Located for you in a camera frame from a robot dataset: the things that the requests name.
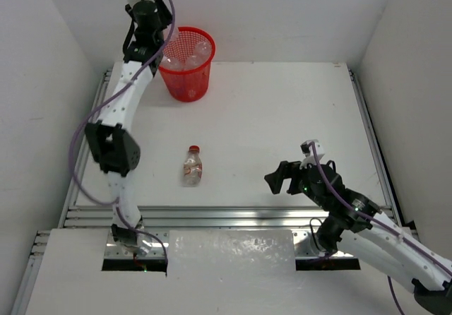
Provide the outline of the clear crushed bottle blue cap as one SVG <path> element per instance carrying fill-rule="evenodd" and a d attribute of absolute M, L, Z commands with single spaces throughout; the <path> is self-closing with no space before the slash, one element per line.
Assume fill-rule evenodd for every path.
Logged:
<path fill-rule="evenodd" d="M 202 64 L 203 64 L 203 59 L 199 55 L 194 54 L 194 55 L 189 56 L 186 59 L 185 64 L 184 64 L 184 70 L 185 71 L 193 70 L 193 69 L 198 68 Z"/>

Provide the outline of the blue-label plastic bottle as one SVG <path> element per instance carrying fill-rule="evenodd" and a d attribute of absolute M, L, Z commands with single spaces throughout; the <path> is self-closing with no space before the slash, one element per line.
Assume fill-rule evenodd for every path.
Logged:
<path fill-rule="evenodd" d="M 173 98 L 181 102 L 194 102 L 202 96 L 201 83 L 191 79 L 180 80 L 170 90 Z"/>

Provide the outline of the large clear plastic bottle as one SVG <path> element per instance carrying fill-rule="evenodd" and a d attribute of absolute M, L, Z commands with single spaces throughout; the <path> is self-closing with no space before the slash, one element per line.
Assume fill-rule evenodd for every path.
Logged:
<path fill-rule="evenodd" d="M 184 70 L 184 63 L 176 57 L 163 56 L 160 66 L 169 71 L 180 72 Z"/>

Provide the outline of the clear bottle blue-white cap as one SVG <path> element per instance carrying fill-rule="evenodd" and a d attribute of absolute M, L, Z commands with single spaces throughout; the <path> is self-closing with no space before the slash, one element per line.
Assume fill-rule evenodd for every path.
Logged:
<path fill-rule="evenodd" d="M 211 44 L 208 41 L 200 41 L 194 47 L 194 54 L 199 57 L 209 58 L 212 52 Z"/>

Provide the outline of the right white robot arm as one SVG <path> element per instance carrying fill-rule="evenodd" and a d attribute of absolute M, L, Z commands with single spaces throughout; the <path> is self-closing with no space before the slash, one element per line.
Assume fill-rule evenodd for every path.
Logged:
<path fill-rule="evenodd" d="M 290 180 L 288 194 L 304 194 L 328 213 L 316 232 L 319 247 L 328 253 L 350 250 L 399 282 L 429 313 L 451 313 L 451 261 L 418 242 L 365 195 L 347 188 L 334 161 L 320 167 L 282 161 L 264 179 L 273 194 Z"/>

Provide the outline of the red-capped labelled plastic bottle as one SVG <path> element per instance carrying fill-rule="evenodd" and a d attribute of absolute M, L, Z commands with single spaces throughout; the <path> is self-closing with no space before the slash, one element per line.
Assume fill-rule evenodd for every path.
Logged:
<path fill-rule="evenodd" d="M 191 145 L 188 149 L 187 156 L 183 165 L 183 185 L 199 185 L 201 182 L 202 174 L 203 165 L 200 159 L 200 148 L 197 145 Z"/>

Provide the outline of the blue-label bottle white cap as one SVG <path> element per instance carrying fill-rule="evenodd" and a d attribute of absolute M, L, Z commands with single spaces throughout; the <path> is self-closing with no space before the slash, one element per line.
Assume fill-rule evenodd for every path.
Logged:
<path fill-rule="evenodd" d="M 179 27 L 178 26 L 170 26 L 164 31 L 165 41 L 168 43 L 175 42 L 179 36 Z"/>

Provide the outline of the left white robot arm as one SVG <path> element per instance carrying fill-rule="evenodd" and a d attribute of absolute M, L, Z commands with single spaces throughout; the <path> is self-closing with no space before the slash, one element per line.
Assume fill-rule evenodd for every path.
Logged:
<path fill-rule="evenodd" d="M 93 160 L 107 178 L 114 200 L 113 240 L 128 250 L 147 250 L 143 218 L 133 200 L 132 178 L 141 149 L 131 135 L 138 103 L 157 73 L 163 58 L 164 30 L 172 14 L 163 0 L 127 0 L 132 28 L 123 46 L 121 75 L 109 102 L 94 122 L 87 123 L 87 138 Z"/>

